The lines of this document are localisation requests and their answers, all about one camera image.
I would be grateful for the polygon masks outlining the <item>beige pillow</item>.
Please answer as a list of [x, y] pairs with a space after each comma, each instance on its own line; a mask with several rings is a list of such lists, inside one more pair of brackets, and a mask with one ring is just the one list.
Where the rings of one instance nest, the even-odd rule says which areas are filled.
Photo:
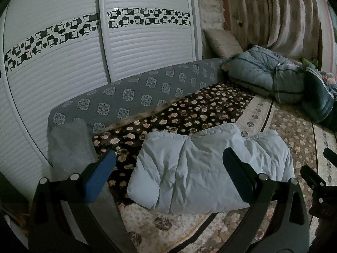
[[231, 58], [243, 53], [243, 48], [230, 31], [204, 29], [204, 34], [219, 58]]

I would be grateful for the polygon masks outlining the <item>grey-blue folded quilt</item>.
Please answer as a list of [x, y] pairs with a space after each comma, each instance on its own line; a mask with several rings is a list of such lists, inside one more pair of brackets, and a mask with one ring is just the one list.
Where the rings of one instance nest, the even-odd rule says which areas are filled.
[[303, 94], [303, 66], [258, 45], [225, 64], [223, 70], [237, 84], [280, 104], [296, 103]]

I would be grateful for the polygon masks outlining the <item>colourful items at bedside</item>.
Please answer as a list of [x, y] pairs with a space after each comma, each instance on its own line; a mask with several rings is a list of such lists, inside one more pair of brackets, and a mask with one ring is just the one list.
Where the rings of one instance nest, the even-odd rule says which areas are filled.
[[327, 73], [326, 71], [320, 71], [318, 68], [318, 60], [316, 58], [309, 60], [306, 58], [301, 59], [302, 64], [304, 66], [309, 66], [315, 70], [317, 70], [324, 81], [324, 84], [328, 87], [329, 90], [335, 90], [336, 91], [336, 80], [333, 77], [332, 73]]

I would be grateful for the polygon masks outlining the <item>grey patterned bolster cushion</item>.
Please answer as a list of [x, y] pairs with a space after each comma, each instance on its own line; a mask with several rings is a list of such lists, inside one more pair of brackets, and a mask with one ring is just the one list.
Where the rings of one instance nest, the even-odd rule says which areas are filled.
[[113, 123], [219, 82], [226, 62], [213, 58], [168, 66], [90, 90], [53, 108], [48, 130], [83, 119], [90, 134], [100, 133]]

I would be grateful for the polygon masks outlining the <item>light blue padded jacket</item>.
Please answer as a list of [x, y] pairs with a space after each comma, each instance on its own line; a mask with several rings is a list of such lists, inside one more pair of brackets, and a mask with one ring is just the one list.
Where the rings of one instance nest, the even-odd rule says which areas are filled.
[[148, 133], [127, 186], [128, 197], [160, 213], [222, 213], [247, 207], [222, 155], [232, 148], [242, 162], [272, 180], [294, 177], [289, 147], [274, 130], [244, 137], [235, 124], [180, 135]]

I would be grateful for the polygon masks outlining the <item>white louvered wardrobe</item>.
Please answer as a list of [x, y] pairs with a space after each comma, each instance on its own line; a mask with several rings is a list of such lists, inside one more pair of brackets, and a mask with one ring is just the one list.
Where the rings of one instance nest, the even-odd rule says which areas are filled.
[[52, 172], [50, 111], [201, 59], [198, 0], [9, 0], [1, 13], [1, 173], [25, 198]]

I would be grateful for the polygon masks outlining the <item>striped curtain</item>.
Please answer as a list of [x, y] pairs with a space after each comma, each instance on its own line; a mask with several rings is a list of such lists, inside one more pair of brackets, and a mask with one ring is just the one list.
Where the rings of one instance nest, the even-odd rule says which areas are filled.
[[228, 0], [231, 31], [245, 50], [259, 45], [283, 56], [316, 58], [336, 74], [336, 12], [327, 0]]

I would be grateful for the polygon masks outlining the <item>dark floral blanket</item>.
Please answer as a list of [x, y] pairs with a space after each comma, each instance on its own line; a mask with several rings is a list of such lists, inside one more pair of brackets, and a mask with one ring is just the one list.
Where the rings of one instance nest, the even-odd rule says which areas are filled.
[[158, 111], [136, 116], [127, 124], [94, 135], [92, 142], [99, 157], [108, 150], [116, 153], [116, 165], [108, 178], [115, 203], [133, 203], [127, 195], [127, 185], [148, 133], [192, 135], [223, 123], [235, 123], [253, 97], [254, 93], [248, 90], [219, 82], [170, 105], [160, 106]]

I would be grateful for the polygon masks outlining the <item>beige floral bed cover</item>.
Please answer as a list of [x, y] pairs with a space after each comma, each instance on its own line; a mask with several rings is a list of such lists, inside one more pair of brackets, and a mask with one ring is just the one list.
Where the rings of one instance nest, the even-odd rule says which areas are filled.
[[[323, 157], [336, 149], [336, 133], [307, 119], [294, 107], [254, 97], [235, 123], [244, 137], [274, 130], [289, 147], [294, 177], [309, 165], [328, 184], [336, 184], [336, 171]], [[246, 214], [243, 209], [222, 213], [171, 214], [147, 209], [133, 201], [119, 205], [124, 225], [139, 252], [216, 252]]]

